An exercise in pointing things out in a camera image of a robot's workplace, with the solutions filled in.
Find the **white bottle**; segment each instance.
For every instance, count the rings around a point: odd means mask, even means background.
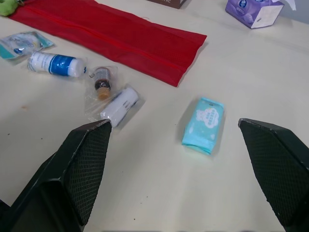
[[[75,57],[34,52],[28,59],[28,69],[34,72],[80,77],[86,72],[86,63]]]
[[[139,96],[134,89],[128,87],[122,90],[101,112],[101,119],[109,119],[112,122],[112,127],[117,127],[138,100]]]

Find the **mesh texture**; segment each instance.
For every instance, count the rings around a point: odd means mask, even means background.
[[[242,123],[253,170],[282,226],[290,226],[309,193],[308,171],[271,132]]]
[[[90,132],[65,176],[65,187],[82,225],[88,222],[98,194],[110,132],[105,126]]]

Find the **blue wet wipes package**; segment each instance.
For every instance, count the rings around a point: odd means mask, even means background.
[[[211,154],[217,142],[223,114],[223,104],[201,98],[185,128],[182,145]]]
[[[35,31],[18,33],[0,39],[0,57],[14,59],[53,45],[53,42]]]

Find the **cardboard box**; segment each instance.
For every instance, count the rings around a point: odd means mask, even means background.
[[[181,6],[184,4],[184,2],[187,0],[148,0],[148,1],[180,9]]]
[[[284,4],[272,0],[228,0],[225,11],[249,28],[274,24]]]

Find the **red mesh bag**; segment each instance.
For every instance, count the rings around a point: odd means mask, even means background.
[[[151,23],[94,0],[30,0],[10,18],[175,87],[207,37]]]

